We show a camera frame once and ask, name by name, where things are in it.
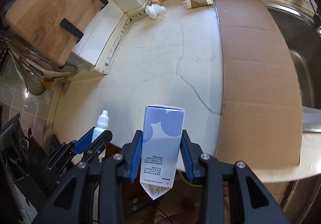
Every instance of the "blue gripper pad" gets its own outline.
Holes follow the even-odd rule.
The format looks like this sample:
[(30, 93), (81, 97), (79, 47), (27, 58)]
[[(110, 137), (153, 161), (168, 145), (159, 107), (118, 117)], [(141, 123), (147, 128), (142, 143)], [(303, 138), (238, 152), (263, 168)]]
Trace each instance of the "blue gripper pad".
[(182, 140), (181, 140), (181, 144), (180, 144), (180, 150), (181, 150), (181, 153), (182, 153), (182, 158), (183, 158), (183, 163), (184, 163), (184, 167), (185, 167), (186, 177), (188, 178), (188, 180), (190, 182), (193, 182), (194, 177), (195, 177), (194, 173), (193, 173), (193, 162), (192, 162), (191, 155), (190, 155), (190, 153), (188, 151), (185, 138), (183, 136), (182, 136)]
[(142, 156), (142, 132), (140, 132), (139, 134), (138, 141), (132, 157), (132, 162), (130, 165), (130, 174), (129, 174), (130, 183), (133, 183), (134, 179), (136, 179), (137, 177), (141, 156)]

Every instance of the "wooden board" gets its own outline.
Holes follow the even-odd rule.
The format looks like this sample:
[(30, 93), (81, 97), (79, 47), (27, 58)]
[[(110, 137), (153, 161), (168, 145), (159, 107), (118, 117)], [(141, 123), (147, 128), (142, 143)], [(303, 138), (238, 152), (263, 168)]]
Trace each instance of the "wooden board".
[(66, 18), (83, 32), (102, 6), (99, 0), (17, 0), (5, 17), (26, 41), (64, 65), (77, 38), (59, 23)]

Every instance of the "box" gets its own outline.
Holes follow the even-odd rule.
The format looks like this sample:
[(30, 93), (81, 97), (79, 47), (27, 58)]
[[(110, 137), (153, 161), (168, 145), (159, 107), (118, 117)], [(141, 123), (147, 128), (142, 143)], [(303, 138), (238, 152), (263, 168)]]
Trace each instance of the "box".
[(216, 157), (252, 169), (297, 166), (302, 104), (288, 46), (261, 0), (214, 0), (223, 51)]
[(173, 187), (184, 113), (165, 105), (145, 109), (140, 183), (152, 199)]

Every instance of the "circular icon on box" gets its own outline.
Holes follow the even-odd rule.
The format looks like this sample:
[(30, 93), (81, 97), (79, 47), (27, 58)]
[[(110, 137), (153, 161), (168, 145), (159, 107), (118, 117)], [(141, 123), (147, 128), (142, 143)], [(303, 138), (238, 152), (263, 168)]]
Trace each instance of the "circular icon on box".
[(170, 170), (165, 170), (164, 171), (164, 175), (165, 176), (171, 176), (172, 175), (172, 172)]
[(172, 165), (174, 164), (174, 162), (173, 162), (172, 159), (166, 159), (166, 160), (165, 160), (165, 164), (166, 164), (167, 166), (172, 166)]

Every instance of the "tiled wall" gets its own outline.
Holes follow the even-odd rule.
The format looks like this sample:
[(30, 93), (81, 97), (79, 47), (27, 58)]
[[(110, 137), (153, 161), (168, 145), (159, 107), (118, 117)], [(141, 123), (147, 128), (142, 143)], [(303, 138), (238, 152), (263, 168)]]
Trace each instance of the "tiled wall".
[(27, 93), (24, 82), (18, 77), (12, 58), (8, 55), (0, 72), (0, 104), (3, 105), (2, 127), (13, 116), (20, 113), (23, 132), (28, 136), (28, 128), (41, 146), (44, 144), (46, 122), (56, 85), (40, 96)]

